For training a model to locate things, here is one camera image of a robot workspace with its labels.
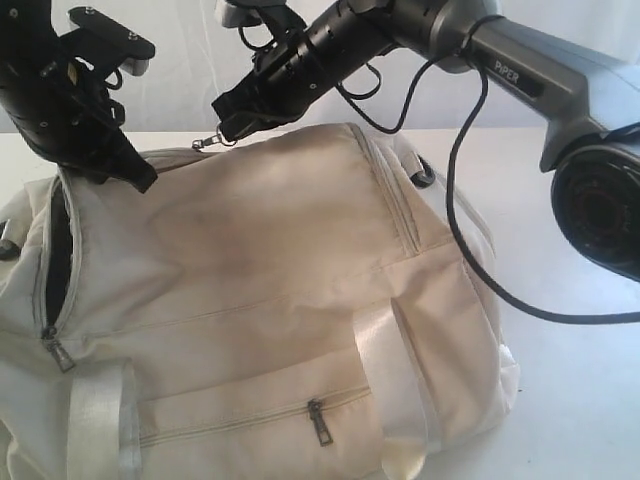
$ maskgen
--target white wall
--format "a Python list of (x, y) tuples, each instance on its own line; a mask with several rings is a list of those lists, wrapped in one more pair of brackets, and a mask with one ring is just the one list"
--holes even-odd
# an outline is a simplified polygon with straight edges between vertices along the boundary
[[(306, 20), (313, 20), (333, 0), (289, 0)], [(158, 47), (158, 56), (142, 78), (125, 77), (115, 98), (127, 107), (130, 131), (206, 131), (217, 119), (210, 106), (217, 96), (235, 86), (251, 67), (250, 53), (237, 33), (215, 21), (215, 0), (53, 0), (53, 22), (67, 31), (66, 12), (76, 5), (91, 4), (138, 31)], [(503, 0), (504, 13), (512, 20), (628, 61), (640, 56), (638, 0)], [(253, 33), (256, 41), (264, 32)], [(407, 86), (422, 60), (398, 51), (374, 61), (384, 73), (384, 88), (369, 100), (366, 110), (386, 125), (396, 123)], [(366, 90), (373, 80), (359, 72), (347, 85)], [(409, 128), (459, 126), (467, 116), (479, 89), (477, 74), (457, 77), (433, 70), (416, 95), (408, 118)], [(479, 124), (529, 126), (542, 122), (501, 92), (492, 89), (488, 107)], [(314, 105), (301, 124), (356, 121), (335, 93)], [(0, 131), (12, 130), (0, 112)]]

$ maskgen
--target white surface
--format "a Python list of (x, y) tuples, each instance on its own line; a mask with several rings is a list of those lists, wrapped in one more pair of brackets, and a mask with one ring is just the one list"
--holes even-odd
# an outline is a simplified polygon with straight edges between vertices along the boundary
[[(142, 78), (125, 76), (125, 86), (114, 98), (127, 108), (128, 130), (211, 130), (217, 118), (211, 102), (235, 87), (251, 69), (251, 52), (234, 30), (226, 30), (214, 18), (216, 0), (53, 0), (53, 23), (67, 32), (67, 11), (77, 5), (93, 5), (139, 32), (158, 47), (158, 55)], [(289, 0), (288, 4), (308, 23), (334, 0)], [(637, 0), (503, 0), (513, 21), (552, 35), (635, 62), (640, 56)], [(249, 32), (256, 42), (263, 29)], [(366, 109), (385, 125), (395, 125), (406, 90), (423, 60), (409, 51), (398, 51), (373, 62), (384, 73), (379, 96), (365, 102)], [(374, 80), (363, 71), (347, 82), (353, 91), (366, 91)], [(479, 125), (532, 126), (541, 120), (499, 88)], [(408, 128), (448, 128), (460, 125), (478, 95), (477, 75), (452, 77), (434, 69), (418, 89)], [(315, 104), (300, 124), (361, 122), (335, 92)], [(13, 126), (0, 111), (0, 132)]]
[[(408, 131), (443, 170), (456, 132)], [(193, 133), (131, 134), (139, 149), (188, 146)], [(264, 138), (261, 135), (253, 138)], [(498, 278), (536, 306), (564, 313), (640, 310), (640, 286), (580, 257), (549, 202), (539, 129), (476, 129), (462, 150), (459, 185), (493, 230)], [(13, 135), (0, 135), (4, 203), (22, 181), (53, 168)], [(567, 327), (504, 306), (507, 340), (522, 365), (522, 392), (507, 422), (430, 458), (430, 480), (640, 478), (640, 326)]]

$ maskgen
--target white table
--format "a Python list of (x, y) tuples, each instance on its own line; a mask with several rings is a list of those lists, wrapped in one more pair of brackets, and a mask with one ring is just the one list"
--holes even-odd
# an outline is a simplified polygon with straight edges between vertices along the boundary
[[(455, 134), (406, 132), (441, 171)], [(189, 146), (202, 134), (130, 138), (156, 149)], [(494, 232), (498, 278), (522, 299), (563, 313), (640, 310), (639, 285), (590, 264), (562, 237), (549, 201), (552, 175), (538, 170), (543, 138), (538, 129), (478, 129), (463, 147), (459, 186)], [(0, 203), (54, 171), (15, 135), (0, 135), (0, 152)], [(504, 313), (523, 371), (516, 409), (498, 430), (430, 459), (426, 478), (640, 479), (640, 326), (567, 327), (508, 306)]]

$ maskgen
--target white bag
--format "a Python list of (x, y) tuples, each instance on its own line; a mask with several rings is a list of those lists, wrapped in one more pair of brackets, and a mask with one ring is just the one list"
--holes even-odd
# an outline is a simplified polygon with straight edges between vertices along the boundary
[[(0, 214), (23, 247), (0, 264), (0, 478), (413, 479), (510, 411), (496, 299), (402, 138), (330, 125), (147, 158), (146, 195), (62, 171)], [(56, 190), (72, 262), (43, 342)]]

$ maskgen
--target zippered pocket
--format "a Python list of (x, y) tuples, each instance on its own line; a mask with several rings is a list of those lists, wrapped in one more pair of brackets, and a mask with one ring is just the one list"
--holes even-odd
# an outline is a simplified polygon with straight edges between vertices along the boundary
[(34, 312), (44, 348), (63, 373), (75, 362), (59, 340), (79, 283), (80, 224), (63, 171), (51, 184), (44, 222), (40, 270), (36, 279)]
[(319, 447), (326, 447), (337, 441), (327, 426), (324, 418), (326, 412), (346, 407), (371, 395), (368, 387), (356, 387), (340, 392), (314, 397), (306, 402), (295, 403), (282, 408), (257, 412), (247, 416), (230, 415), (217, 423), (198, 427), (177, 428), (157, 434), (142, 434), (141, 448), (149, 448), (160, 444), (179, 440), (192, 439), (216, 433), (224, 433), (253, 426), (277, 422), (292, 417), (306, 417), (309, 435), (318, 439)]
[(380, 185), (406, 254), (415, 257), (420, 253), (418, 227), (398, 179), (378, 147), (358, 127), (351, 126), (351, 130)]

